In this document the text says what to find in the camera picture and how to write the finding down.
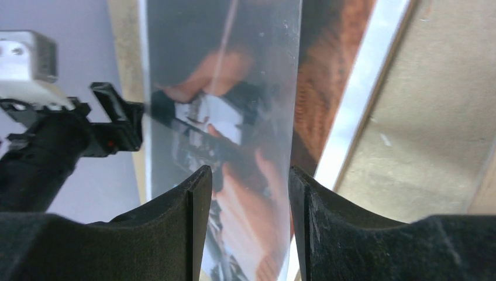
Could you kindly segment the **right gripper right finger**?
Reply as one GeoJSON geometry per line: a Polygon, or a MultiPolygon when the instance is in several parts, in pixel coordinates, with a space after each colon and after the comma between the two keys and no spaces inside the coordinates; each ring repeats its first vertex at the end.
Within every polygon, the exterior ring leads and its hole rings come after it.
{"type": "Polygon", "coordinates": [[[494,280],[495,217],[394,221],[341,197],[299,167],[289,196],[303,280],[494,280]]]}

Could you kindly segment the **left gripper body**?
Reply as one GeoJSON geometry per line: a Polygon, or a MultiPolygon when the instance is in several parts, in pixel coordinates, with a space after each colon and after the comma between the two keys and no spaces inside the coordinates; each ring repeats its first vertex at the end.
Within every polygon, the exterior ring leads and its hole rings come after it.
{"type": "Polygon", "coordinates": [[[1,158],[1,211],[45,212],[90,143],[90,107],[77,98],[69,110],[6,98],[1,108],[26,127],[12,133],[1,158]]]}

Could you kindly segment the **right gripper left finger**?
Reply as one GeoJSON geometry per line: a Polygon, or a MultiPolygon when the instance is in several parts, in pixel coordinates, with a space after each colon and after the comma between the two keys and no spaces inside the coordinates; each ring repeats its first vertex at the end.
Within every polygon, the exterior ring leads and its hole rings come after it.
{"type": "Polygon", "coordinates": [[[198,280],[212,192],[202,166],[110,222],[1,214],[2,280],[198,280]]]}

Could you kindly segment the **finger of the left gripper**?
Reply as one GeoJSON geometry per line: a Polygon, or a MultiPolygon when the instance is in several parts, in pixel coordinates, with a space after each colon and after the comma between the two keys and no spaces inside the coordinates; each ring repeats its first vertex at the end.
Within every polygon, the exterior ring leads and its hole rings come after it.
{"type": "Polygon", "coordinates": [[[143,143],[141,102],[124,100],[108,82],[93,82],[91,91],[109,117],[108,123],[93,123],[98,142],[106,152],[137,152],[143,143]]]}

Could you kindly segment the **clear acrylic sheet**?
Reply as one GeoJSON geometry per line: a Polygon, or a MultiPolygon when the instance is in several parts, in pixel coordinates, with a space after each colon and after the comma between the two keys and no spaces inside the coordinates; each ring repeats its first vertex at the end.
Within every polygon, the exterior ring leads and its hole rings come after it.
{"type": "Polygon", "coordinates": [[[202,269],[286,280],[300,1],[141,1],[146,199],[212,170],[202,269]]]}

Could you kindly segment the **glossy photo print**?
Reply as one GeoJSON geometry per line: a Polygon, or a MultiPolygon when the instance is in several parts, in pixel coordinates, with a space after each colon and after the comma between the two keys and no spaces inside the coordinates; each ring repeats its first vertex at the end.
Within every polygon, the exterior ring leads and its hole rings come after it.
{"type": "Polygon", "coordinates": [[[375,1],[300,1],[290,166],[313,173],[352,72],[375,1]]]}

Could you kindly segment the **wooden picture frame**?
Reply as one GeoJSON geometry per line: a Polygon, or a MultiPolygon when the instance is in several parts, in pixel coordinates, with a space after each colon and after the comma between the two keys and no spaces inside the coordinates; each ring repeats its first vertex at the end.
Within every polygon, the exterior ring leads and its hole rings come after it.
{"type": "Polygon", "coordinates": [[[467,209],[467,213],[495,214],[495,142],[491,147],[477,183],[478,186],[467,209]]]}

